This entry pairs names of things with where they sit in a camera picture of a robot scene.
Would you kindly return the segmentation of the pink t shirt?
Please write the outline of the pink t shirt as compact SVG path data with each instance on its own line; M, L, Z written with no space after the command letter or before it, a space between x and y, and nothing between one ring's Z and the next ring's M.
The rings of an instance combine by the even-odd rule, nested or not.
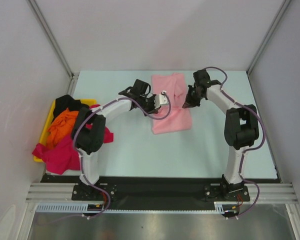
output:
M154 94L167 93L170 104L161 107L154 116L152 132L156 135L190 130L192 116L188 108L183 108L186 100L187 86L183 73L171 75L152 75L151 83Z

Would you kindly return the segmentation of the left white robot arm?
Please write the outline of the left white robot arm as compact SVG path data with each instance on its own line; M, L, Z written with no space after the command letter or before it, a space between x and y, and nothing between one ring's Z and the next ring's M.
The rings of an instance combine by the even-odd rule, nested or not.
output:
M158 94L151 93L149 83L136 79L133 86L120 91L110 102L79 110L71 138L72 147L79 157L79 179L85 184L83 194L88 199L95 200L101 193L101 188L95 183L100 179L98 154L104 144L107 123L133 109L140 109L146 117L153 120L162 120L166 117L155 117L155 114L163 106L170 105L165 90Z

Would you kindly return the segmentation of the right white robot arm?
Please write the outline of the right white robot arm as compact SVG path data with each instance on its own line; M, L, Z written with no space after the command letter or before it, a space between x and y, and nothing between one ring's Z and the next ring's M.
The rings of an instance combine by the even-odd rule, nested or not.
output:
M259 120L256 107L243 105L228 95L225 81L212 80L206 68L193 73L194 84L188 86L183 108L194 108L205 99L214 103L224 114L224 138L229 146L225 173L213 198L232 201L244 191L244 161L248 149L259 138Z

